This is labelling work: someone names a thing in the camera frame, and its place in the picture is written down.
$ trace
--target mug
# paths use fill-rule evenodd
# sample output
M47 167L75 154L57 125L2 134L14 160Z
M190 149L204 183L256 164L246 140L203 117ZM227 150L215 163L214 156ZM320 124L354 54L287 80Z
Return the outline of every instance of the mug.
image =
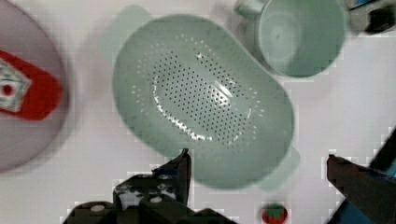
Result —
M289 77L324 71L344 45L347 14L338 0L239 0L248 50L265 68Z

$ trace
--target mug handle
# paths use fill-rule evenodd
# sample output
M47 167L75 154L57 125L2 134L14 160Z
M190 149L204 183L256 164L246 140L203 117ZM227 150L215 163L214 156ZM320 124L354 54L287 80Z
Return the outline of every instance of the mug handle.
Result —
M264 7L263 0L238 0L233 10L247 19L254 19L262 14Z
M262 179L257 186L262 190L273 191L281 187L281 185L293 174L301 161L300 153L290 147L289 152L285 155L280 164L271 174Z

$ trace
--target white table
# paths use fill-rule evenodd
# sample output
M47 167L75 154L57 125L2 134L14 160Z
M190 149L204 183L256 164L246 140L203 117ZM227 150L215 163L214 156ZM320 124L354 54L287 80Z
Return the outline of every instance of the white table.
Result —
M238 31L234 0L14 0L60 43L75 74L69 136L20 169L0 174L0 223L62 223L75 205L112 201L121 180L148 172L164 157L139 142L121 122L111 91L112 69L97 58L96 41L117 14L138 4L157 16L203 15ZM336 63L305 80L276 77L289 92L297 118L299 169L275 192L251 187L218 191L193 183L190 207L217 209L238 223L261 223L259 211L281 202L288 223L325 223L344 197L329 185L329 152L367 165L396 124L395 33L353 37Z

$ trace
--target colander handle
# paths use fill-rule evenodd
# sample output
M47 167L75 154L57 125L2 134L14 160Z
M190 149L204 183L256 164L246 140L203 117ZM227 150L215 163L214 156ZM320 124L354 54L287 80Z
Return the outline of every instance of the colander handle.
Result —
M101 36L99 44L106 59L114 64L128 38L152 19L152 16L140 6L131 5L123 9Z
M258 183L258 187L263 190L272 191L278 189L300 164L300 154L294 147L290 147L289 152L275 170Z
M262 14L264 7L263 0L238 0L234 11L247 19L255 19Z

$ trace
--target green colander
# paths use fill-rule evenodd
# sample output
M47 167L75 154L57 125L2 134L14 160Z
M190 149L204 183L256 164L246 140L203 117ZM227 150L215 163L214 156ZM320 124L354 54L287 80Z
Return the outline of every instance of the green colander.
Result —
M142 25L120 51L113 89L134 134L165 157L189 148L194 179L209 187L262 180L290 149L288 95L210 20L173 15Z

